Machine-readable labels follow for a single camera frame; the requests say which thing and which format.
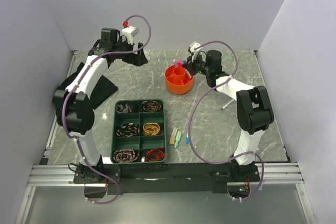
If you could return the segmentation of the orange round pen holder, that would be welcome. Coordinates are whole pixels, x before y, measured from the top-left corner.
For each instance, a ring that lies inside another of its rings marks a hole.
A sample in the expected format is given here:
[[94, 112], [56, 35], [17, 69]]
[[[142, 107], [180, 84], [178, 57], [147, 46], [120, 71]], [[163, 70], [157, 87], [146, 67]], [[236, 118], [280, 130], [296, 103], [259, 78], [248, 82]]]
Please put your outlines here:
[[189, 92], [193, 85], [194, 76], [183, 67], [172, 65], [166, 69], [165, 85], [174, 94], [185, 94]]

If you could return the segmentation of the white green marker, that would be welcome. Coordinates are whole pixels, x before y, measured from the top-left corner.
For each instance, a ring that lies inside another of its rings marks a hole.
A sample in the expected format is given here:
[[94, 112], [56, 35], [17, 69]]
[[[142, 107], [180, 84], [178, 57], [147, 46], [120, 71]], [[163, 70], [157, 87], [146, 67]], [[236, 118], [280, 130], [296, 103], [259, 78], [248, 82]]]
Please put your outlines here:
[[224, 106], [222, 106], [221, 110], [224, 111], [224, 110], [225, 110], [230, 104], [232, 104], [234, 101], [235, 101], [235, 100], [232, 99], [232, 100], [230, 100], [229, 102], [227, 102]]

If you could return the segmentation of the white blue marker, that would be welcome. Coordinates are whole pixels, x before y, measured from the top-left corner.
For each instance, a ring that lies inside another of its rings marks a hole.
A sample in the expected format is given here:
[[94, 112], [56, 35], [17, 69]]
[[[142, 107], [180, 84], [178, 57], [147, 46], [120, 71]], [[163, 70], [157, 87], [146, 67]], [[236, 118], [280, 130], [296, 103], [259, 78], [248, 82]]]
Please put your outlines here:
[[189, 142], [190, 142], [190, 139], [189, 139], [189, 135], [188, 135], [188, 133], [187, 133], [187, 135], [186, 135], [186, 144], [189, 144]]

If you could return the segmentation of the green eraser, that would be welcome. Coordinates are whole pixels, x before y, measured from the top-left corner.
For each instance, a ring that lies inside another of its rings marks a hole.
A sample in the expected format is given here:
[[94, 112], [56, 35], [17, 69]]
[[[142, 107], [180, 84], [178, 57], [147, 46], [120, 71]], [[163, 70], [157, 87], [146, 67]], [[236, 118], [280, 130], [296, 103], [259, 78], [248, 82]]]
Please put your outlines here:
[[174, 148], [178, 148], [179, 147], [181, 138], [182, 138], [182, 132], [178, 131], [177, 134], [176, 134], [176, 136], [175, 136]]

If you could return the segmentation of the thin blue-tip pen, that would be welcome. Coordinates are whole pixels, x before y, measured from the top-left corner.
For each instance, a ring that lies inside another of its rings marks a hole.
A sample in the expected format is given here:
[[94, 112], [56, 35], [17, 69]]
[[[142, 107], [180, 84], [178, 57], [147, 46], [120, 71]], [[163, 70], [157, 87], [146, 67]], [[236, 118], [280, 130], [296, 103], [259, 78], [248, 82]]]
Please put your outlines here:
[[185, 69], [185, 72], [187, 73], [187, 75], [188, 75], [188, 77], [189, 77], [190, 79], [193, 78], [193, 75], [192, 75], [187, 69]]

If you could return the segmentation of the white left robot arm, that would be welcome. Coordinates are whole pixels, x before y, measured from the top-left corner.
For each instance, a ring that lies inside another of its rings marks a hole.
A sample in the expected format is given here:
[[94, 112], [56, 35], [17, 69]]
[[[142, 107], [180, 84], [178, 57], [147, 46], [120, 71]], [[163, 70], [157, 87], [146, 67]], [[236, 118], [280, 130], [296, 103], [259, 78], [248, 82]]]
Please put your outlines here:
[[73, 140], [80, 155], [78, 171], [86, 172], [93, 183], [104, 179], [105, 170], [92, 135], [95, 120], [92, 102], [102, 97], [98, 83], [115, 60], [134, 66], [147, 63], [144, 44], [140, 42], [137, 49], [134, 48], [134, 37], [138, 32], [137, 27], [128, 25], [122, 30], [103, 28], [101, 38], [88, 51], [86, 62], [77, 75], [66, 79], [64, 86], [54, 94], [57, 123]]

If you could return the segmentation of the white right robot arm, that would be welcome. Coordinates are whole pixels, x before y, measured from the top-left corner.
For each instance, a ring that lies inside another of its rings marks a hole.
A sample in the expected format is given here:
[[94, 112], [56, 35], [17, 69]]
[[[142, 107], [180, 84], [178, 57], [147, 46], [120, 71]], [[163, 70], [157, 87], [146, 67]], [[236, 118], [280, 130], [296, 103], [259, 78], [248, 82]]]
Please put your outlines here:
[[274, 122], [274, 112], [265, 86], [251, 86], [234, 79], [238, 70], [238, 58], [227, 43], [220, 42], [234, 56], [235, 70], [233, 73], [228, 74], [223, 70], [222, 53], [218, 50], [207, 51], [206, 59], [203, 60], [202, 48], [212, 43], [219, 43], [219, 41], [210, 41], [203, 45], [197, 42], [191, 43], [188, 47], [190, 56], [182, 67], [193, 76], [200, 73], [206, 77], [211, 89], [201, 96], [201, 100], [210, 92], [217, 91], [236, 101], [237, 120], [241, 134], [233, 157], [226, 162], [234, 160], [237, 163], [230, 168], [230, 175], [232, 179], [242, 181], [249, 173], [246, 165], [255, 161], [261, 137]]

